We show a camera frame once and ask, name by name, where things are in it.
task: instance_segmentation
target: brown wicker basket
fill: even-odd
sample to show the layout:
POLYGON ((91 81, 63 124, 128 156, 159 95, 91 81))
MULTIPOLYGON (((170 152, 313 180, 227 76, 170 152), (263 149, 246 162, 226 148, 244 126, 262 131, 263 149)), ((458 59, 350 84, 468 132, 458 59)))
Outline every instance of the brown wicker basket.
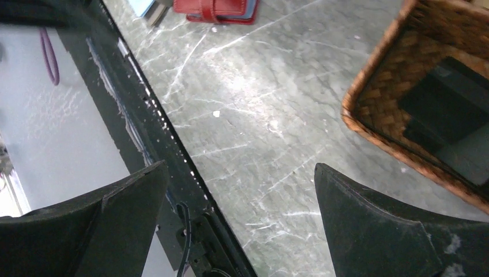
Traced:
POLYGON ((403 137, 404 96, 444 57, 489 78, 489 10, 462 0, 413 0, 401 9, 343 99, 347 126, 489 214, 489 201, 435 157, 403 137))

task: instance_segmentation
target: purple cord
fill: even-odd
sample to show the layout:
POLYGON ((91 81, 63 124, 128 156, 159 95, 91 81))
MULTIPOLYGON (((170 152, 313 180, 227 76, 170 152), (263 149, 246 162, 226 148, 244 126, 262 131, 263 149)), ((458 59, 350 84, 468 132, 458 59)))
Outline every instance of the purple cord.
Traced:
POLYGON ((51 79, 52 83, 54 85, 58 85, 59 84, 58 61, 56 61, 56 55, 54 54, 54 50, 52 49, 51 40, 49 39, 46 28, 40 28, 39 33, 41 36, 41 46, 43 48, 44 63, 46 64, 47 73, 49 74, 49 78, 51 79), (49 64, 49 58, 46 52, 46 45, 47 45, 47 50, 49 52, 49 56, 51 57, 51 62, 52 62, 54 72, 52 71, 51 65, 49 64))

